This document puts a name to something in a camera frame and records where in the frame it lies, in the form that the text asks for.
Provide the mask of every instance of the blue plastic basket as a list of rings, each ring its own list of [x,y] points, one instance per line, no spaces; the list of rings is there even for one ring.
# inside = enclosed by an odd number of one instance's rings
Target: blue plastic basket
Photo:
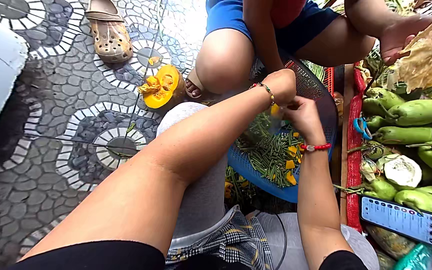
[[[331,149],[328,151],[328,160],[331,160],[331,153],[333,152],[338,131],[338,110],[335,101],[326,87],[303,63],[284,53],[282,53],[281,58],[286,65],[288,65],[287,63],[291,63],[291,61],[294,63],[289,68],[294,70],[296,74],[297,94],[316,101],[326,140],[331,143]],[[256,73],[257,65],[255,63],[251,73]],[[261,173],[251,166],[248,155],[241,152],[235,145],[231,146],[227,157],[228,165],[257,187],[288,202],[298,202],[298,185],[280,188],[268,179],[261,177]],[[300,175],[299,167],[294,171],[293,175],[296,181],[298,181]]]

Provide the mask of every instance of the mosaic floor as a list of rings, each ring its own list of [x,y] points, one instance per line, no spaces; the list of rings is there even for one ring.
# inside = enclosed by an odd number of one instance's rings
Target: mosaic floor
[[[135,54],[105,65],[84,17],[87,0],[0,0],[0,23],[28,41],[31,56],[1,113],[0,269],[154,139],[165,111],[147,108],[136,91],[161,66],[148,59],[161,57],[183,77],[194,67],[204,1],[115,4]]]

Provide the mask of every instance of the knee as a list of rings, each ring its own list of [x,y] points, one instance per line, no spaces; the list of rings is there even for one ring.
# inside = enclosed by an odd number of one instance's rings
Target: knee
[[[352,64],[358,61],[363,60],[373,49],[373,46],[375,45],[375,38],[370,37],[365,34],[359,34],[355,39],[354,42],[352,42],[353,46],[351,51],[347,54],[347,59],[344,60],[344,63],[342,64]]]
[[[232,52],[214,52],[196,61],[196,74],[209,91],[222,94],[241,87],[249,79],[251,62],[235,59]]]
[[[176,107],[172,108],[170,111],[166,113],[166,115],[161,120],[156,132],[156,136],[159,136],[165,130],[169,129],[172,125],[177,122],[195,114],[197,111],[200,111],[208,106],[195,103],[195,102],[183,102]]]

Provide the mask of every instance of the phone screen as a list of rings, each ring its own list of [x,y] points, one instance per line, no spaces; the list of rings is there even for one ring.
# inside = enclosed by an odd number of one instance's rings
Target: phone screen
[[[432,214],[417,213],[411,208],[363,196],[361,218],[398,234],[432,245]]]

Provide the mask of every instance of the plaid fabric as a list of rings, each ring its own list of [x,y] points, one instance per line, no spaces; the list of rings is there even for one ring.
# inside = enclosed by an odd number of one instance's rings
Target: plaid fabric
[[[240,262],[250,269],[272,270],[273,259],[269,244],[258,219],[253,217],[247,220],[239,205],[229,211],[233,212],[232,217],[210,236],[188,247],[170,249],[166,269],[175,269],[178,262],[196,254],[208,254],[229,263]]]

